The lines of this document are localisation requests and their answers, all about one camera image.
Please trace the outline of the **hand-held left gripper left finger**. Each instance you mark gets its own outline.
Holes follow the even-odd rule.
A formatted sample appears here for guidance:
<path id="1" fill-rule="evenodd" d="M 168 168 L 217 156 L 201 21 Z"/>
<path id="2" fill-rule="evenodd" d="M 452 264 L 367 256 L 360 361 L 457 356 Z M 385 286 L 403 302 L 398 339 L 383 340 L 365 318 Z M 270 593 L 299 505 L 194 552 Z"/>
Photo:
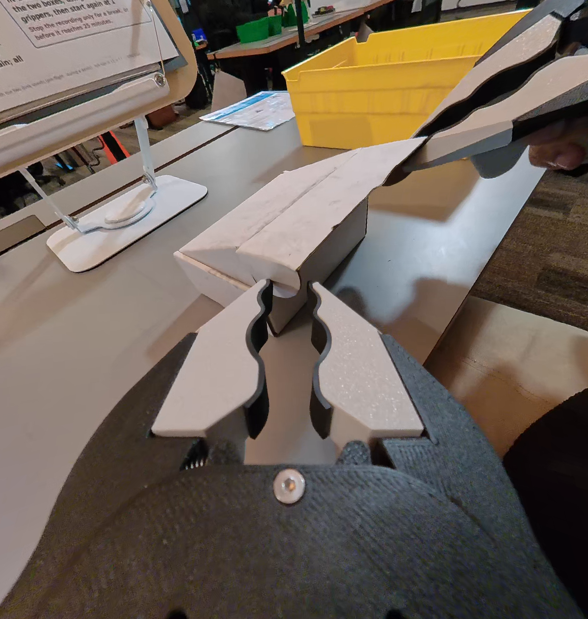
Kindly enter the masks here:
<path id="1" fill-rule="evenodd" d="M 172 383 L 151 432 L 228 442 L 237 455 L 259 436 L 269 411 L 265 365 L 273 283 L 260 280 L 206 322 Z"/>

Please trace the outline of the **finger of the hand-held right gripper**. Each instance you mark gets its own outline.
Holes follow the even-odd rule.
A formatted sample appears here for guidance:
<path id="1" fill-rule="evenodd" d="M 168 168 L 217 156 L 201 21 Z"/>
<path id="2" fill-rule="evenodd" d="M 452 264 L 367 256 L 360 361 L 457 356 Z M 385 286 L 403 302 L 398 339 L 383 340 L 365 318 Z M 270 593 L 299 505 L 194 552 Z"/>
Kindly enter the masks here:
<path id="1" fill-rule="evenodd" d="M 586 115 L 588 53 L 561 57 L 537 70 L 509 96 L 431 135 L 403 162 L 403 173 L 468 158 L 480 176 L 494 178 L 515 165 L 530 134 Z"/>
<path id="2" fill-rule="evenodd" d="M 552 49 L 561 26 L 560 17 L 547 14 L 481 58 L 412 136 L 430 137 L 451 128 L 472 112 L 516 89 L 534 71 L 537 60 Z"/>

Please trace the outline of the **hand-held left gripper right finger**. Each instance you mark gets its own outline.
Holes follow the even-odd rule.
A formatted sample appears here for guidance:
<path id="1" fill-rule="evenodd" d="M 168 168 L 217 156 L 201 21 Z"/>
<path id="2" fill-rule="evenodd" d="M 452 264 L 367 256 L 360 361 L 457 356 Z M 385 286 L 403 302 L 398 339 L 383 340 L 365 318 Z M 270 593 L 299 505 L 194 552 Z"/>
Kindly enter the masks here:
<path id="1" fill-rule="evenodd" d="M 313 429 L 335 445 L 422 437 L 424 425 L 372 324 L 318 282 L 309 284 Z"/>

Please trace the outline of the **white cardboard mailer box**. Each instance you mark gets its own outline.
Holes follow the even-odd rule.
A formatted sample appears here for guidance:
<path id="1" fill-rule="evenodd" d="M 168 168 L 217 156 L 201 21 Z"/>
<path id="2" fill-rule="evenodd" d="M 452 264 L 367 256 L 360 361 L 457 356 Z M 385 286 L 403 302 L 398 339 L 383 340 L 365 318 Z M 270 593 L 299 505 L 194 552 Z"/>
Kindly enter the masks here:
<path id="1" fill-rule="evenodd" d="M 424 138 L 344 152 L 284 172 L 174 253 L 196 290 L 228 306 L 262 279 L 274 285 L 278 335 L 367 230 L 367 197 Z"/>

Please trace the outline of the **grey desk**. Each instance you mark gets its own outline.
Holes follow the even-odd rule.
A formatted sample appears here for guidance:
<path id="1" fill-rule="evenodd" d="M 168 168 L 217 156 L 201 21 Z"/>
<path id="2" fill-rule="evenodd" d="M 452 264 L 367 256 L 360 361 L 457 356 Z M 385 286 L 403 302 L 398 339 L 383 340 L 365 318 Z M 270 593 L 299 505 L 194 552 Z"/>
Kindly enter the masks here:
<path id="1" fill-rule="evenodd" d="M 0 603 L 103 419 L 220 306 L 174 252 L 284 171 L 337 151 L 199 123 L 154 146 L 157 169 L 207 187 L 197 205 L 104 265 L 73 274 L 48 231 L 0 257 Z M 369 196 L 367 234 L 324 283 L 423 363 L 541 179 L 528 155 L 486 180 L 469 160 Z"/>

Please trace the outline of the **person's right hand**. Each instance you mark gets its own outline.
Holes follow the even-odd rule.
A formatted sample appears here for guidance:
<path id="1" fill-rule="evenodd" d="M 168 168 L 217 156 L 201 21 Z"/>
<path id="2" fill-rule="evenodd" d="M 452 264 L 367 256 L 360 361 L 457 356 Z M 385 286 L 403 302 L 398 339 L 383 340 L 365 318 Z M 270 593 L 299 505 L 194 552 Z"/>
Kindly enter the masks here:
<path id="1" fill-rule="evenodd" d="M 588 116 L 561 120 L 527 138 L 530 164 L 573 171 L 588 160 Z"/>

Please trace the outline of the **yellow plastic bin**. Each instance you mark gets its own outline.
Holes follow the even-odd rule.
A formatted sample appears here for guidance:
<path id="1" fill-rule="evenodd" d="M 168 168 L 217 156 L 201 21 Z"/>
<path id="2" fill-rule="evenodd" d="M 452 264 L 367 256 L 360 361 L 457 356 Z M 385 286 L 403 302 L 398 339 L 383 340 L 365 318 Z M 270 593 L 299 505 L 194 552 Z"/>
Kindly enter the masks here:
<path id="1" fill-rule="evenodd" d="M 353 37 L 283 72 L 301 142 L 357 149 L 410 138 L 530 10 Z"/>

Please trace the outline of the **long wooden table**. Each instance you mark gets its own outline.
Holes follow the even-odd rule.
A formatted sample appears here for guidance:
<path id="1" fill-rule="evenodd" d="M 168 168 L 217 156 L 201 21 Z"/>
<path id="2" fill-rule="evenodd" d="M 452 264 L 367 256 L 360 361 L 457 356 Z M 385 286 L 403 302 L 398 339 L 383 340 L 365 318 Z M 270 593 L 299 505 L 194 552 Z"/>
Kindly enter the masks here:
<path id="1" fill-rule="evenodd" d="M 390 4 L 391 1 L 368 1 L 359 7 L 346 11 L 336 11 L 327 15 L 313 18 L 304 25 L 304 42 L 308 43 L 312 37 L 330 28 L 337 27 L 346 22 L 359 18 L 378 7 Z M 234 58 L 247 58 L 263 56 L 268 53 L 281 50 L 291 45 L 299 44 L 298 29 L 295 27 L 285 28 L 280 35 L 268 37 L 259 42 L 236 43 L 220 50 L 210 52 L 207 58 L 210 60 L 224 60 Z"/>

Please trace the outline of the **green plastic bin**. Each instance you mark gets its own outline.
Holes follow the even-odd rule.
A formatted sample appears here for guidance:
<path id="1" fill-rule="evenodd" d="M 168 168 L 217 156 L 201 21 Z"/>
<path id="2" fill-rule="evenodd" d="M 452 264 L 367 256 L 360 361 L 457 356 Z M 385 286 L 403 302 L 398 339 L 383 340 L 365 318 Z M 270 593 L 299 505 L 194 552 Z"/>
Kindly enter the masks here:
<path id="1" fill-rule="evenodd" d="M 288 28 L 298 29 L 298 18 L 300 18 L 305 28 L 310 20 L 310 1 L 300 1 L 300 6 L 296 1 L 275 1 L 268 4 L 267 15 L 270 22 L 270 35 L 281 34 Z"/>
<path id="2" fill-rule="evenodd" d="M 263 17 L 237 25 L 236 34 L 239 42 L 243 44 L 265 40 L 270 36 L 270 20 Z"/>

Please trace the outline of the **person's black sweater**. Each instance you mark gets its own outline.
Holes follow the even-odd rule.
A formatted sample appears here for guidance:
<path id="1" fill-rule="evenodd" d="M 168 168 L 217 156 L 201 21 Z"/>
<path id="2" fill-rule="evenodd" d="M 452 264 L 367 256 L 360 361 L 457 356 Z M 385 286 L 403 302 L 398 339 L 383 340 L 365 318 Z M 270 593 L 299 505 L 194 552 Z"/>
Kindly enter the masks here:
<path id="1" fill-rule="evenodd" d="M 588 617 L 588 388 L 525 429 L 503 464 L 540 547 Z"/>

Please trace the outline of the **blue white paper sheet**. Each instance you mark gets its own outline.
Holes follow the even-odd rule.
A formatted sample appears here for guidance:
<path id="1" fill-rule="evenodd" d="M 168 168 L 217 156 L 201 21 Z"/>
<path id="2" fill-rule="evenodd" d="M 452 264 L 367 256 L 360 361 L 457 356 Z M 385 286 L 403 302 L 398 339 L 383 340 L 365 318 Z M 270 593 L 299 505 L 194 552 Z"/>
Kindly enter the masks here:
<path id="1" fill-rule="evenodd" d="M 201 121 L 270 131 L 295 118 L 287 91 L 262 91 L 218 111 L 205 114 Z"/>

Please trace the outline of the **printed instruction sheet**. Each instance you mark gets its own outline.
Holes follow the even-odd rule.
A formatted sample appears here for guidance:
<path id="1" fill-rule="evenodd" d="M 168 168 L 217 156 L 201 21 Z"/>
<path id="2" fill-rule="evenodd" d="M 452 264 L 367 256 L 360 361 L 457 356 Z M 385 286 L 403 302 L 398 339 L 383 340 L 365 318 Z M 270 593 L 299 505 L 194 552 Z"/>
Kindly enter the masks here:
<path id="1" fill-rule="evenodd" d="M 0 1 L 0 114 L 178 54 L 145 1 Z"/>

